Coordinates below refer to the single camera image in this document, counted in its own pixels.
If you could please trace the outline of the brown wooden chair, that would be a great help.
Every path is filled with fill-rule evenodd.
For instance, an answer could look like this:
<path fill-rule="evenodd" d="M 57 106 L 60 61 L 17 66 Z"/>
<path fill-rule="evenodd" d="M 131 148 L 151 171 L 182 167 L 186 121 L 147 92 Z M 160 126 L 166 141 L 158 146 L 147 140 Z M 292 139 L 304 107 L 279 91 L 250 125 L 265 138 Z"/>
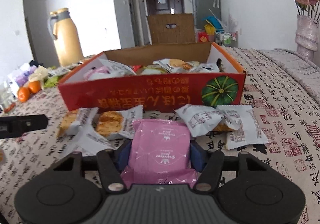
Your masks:
<path fill-rule="evenodd" d="M 152 44 L 195 43 L 191 13 L 150 15 L 147 17 Z"/>

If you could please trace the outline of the purple tissue pack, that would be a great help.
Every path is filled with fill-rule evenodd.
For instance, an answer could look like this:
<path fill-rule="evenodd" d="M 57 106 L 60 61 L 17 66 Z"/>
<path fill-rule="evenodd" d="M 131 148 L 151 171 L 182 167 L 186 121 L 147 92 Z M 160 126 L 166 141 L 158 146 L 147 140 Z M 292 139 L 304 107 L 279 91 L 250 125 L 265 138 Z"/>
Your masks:
<path fill-rule="evenodd" d="M 22 87 L 28 81 L 28 77 L 32 73 L 31 68 L 28 70 L 17 69 L 14 71 L 12 80 L 18 85 L 18 87 Z"/>

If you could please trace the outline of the red cardboard snack box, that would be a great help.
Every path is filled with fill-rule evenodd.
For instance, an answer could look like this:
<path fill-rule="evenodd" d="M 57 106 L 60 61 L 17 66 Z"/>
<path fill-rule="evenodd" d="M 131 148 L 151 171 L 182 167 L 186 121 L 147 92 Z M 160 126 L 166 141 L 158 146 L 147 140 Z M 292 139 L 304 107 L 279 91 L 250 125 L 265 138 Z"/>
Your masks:
<path fill-rule="evenodd" d="M 84 79 L 84 74 L 91 68 L 101 67 L 101 60 L 142 68 L 161 59 L 199 63 L 220 61 L 223 71 Z M 240 63 L 216 43 L 156 44 L 102 52 L 64 76 L 58 89 L 70 111 L 80 107 L 115 111 L 143 105 L 147 111 L 171 112 L 186 104 L 238 105 L 245 79 L 246 71 Z"/>

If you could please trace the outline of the orange mandarin front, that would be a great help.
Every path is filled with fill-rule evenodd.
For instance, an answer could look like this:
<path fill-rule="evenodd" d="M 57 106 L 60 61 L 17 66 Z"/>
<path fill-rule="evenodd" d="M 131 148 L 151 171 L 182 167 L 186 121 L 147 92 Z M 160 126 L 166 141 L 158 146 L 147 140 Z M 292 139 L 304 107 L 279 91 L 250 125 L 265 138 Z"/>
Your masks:
<path fill-rule="evenodd" d="M 17 98 L 20 102 L 27 102 L 30 98 L 29 88 L 21 87 L 17 92 Z"/>

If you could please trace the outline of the yellow thermos jug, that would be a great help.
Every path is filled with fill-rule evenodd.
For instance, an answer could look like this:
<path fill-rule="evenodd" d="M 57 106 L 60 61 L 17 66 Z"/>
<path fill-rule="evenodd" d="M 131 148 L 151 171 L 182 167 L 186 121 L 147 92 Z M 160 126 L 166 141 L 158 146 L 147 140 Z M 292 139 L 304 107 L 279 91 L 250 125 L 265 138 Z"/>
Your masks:
<path fill-rule="evenodd" d="M 61 66 L 65 67 L 77 63 L 84 58 L 78 31 L 68 8 L 50 12 L 48 30 Z"/>

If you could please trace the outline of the grey patterned runner cloth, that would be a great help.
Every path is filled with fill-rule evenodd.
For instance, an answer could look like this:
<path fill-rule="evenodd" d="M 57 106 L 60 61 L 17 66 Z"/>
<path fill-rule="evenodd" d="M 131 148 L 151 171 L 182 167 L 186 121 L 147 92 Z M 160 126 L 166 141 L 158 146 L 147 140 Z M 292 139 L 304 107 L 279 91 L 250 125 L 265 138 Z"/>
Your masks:
<path fill-rule="evenodd" d="M 295 51 L 287 49 L 257 50 L 295 79 L 319 104 L 319 67 Z"/>

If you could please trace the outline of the orange mandarin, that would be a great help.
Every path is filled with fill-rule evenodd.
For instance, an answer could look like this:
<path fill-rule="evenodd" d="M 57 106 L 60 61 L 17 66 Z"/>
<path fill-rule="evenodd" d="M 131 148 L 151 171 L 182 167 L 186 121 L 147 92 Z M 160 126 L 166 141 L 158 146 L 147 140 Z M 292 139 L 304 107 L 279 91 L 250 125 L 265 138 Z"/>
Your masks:
<path fill-rule="evenodd" d="M 29 82 L 28 88 L 29 88 L 30 93 L 36 94 L 41 90 L 41 83 L 40 83 L 40 81 Z"/>
<path fill-rule="evenodd" d="M 17 92 L 17 98 L 20 102 L 27 102 L 30 98 L 29 88 L 21 87 Z"/>

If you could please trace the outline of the orange mandarin back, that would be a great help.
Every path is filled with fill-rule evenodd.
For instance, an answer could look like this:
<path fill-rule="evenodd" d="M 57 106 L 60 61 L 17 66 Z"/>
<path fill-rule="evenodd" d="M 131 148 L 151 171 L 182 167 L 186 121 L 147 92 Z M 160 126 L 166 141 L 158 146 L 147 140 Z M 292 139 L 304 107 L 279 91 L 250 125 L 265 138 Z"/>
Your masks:
<path fill-rule="evenodd" d="M 40 83 L 40 81 L 29 82 L 28 88 L 29 88 L 30 93 L 36 94 L 41 90 L 41 83 Z"/>

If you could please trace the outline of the white cloth flower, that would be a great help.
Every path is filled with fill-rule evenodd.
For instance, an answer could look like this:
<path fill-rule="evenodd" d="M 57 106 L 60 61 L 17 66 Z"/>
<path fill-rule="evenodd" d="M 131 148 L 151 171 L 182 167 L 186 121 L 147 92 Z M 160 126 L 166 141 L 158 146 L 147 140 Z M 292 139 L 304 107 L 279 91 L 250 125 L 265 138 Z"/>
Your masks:
<path fill-rule="evenodd" d="M 38 66 L 35 71 L 28 76 L 29 82 L 42 81 L 48 76 L 48 69 L 43 66 Z"/>

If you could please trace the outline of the cracker pack with window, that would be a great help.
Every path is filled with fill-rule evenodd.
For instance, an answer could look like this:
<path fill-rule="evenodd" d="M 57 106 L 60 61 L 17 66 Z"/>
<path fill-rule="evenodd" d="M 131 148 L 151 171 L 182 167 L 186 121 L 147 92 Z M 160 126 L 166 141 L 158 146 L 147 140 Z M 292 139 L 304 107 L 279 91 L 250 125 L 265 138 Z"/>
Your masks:
<path fill-rule="evenodd" d="M 86 125 L 91 125 L 93 118 L 97 115 L 99 108 L 79 108 L 69 111 L 63 117 L 59 126 L 57 138 L 75 136 Z"/>

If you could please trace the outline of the pink textured vase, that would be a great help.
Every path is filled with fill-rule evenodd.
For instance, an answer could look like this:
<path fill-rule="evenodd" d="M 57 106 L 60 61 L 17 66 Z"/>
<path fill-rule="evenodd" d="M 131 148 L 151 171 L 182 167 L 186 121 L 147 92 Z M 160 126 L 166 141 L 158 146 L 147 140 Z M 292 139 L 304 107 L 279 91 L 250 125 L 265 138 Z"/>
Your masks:
<path fill-rule="evenodd" d="M 319 22 L 306 15 L 297 15 L 295 43 L 298 54 L 313 61 L 319 46 Z"/>

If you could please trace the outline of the calligraphy print tablecloth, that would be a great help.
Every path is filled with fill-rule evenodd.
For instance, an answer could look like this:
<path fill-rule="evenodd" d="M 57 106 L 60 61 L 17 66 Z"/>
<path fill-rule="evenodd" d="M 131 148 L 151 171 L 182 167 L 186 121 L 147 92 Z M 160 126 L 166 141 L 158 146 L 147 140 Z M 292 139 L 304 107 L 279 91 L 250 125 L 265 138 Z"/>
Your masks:
<path fill-rule="evenodd" d="M 197 137 L 208 151 L 227 156 L 251 153 L 298 185 L 305 194 L 300 223 L 319 223 L 319 104 L 287 72 L 256 50 L 228 48 L 245 68 L 247 77 L 239 105 L 227 110 L 239 129 L 226 134 L 210 131 Z M 18 104 L 13 115 L 45 114 L 44 130 L 1 141 L 1 213 L 20 223 L 14 197 L 36 175 L 76 150 L 72 138 L 57 138 L 67 108 L 57 88 L 35 94 Z"/>

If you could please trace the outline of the pink snack pack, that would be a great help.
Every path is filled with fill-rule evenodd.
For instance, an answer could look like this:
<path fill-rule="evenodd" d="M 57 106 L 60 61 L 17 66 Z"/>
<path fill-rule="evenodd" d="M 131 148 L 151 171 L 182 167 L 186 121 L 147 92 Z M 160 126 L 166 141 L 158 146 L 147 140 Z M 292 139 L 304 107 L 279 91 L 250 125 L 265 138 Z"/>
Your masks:
<path fill-rule="evenodd" d="M 133 123 L 129 161 L 121 178 L 133 184 L 187 184 L 193 187 L 197 172 L 190 166 L 190 132 L 184 123 L 141 119 Z"/>

